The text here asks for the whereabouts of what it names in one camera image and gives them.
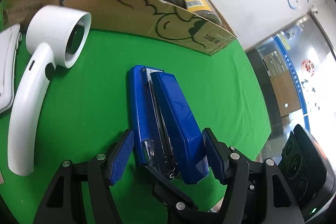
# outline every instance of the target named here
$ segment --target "table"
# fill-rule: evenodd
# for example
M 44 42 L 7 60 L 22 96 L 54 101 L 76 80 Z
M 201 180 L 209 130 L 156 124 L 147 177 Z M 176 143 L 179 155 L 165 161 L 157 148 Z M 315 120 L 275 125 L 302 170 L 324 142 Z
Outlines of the table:
M 16 57 L 15 88 L 30 59 L 23 39 Z M 35 171 L 20 177 L 7 167 L 10 112 L 0 115 L 0 194 L 21 224 L 31 224 L 51 178 L 63 160 L 87 161 L 132 128 L 127 72 L 146 65 L 173 73 L 200 127 L 219 141 L 255 159 L 270 134 L 268 114 L 252 67 L 238 41 L 214 56 L 147 37 L 91 30 L 71 69 L 57 67 L 39 118 Z M 197 185 L 173 180 L 208 210 L 225 186 L 212 172 Z M 122 179 L 111 187 L 123 223 L 166 223 L 167 210 L 151 195 L 132 152 Z M 94 223 L 87 183 L 83 196 L 88 223 Z

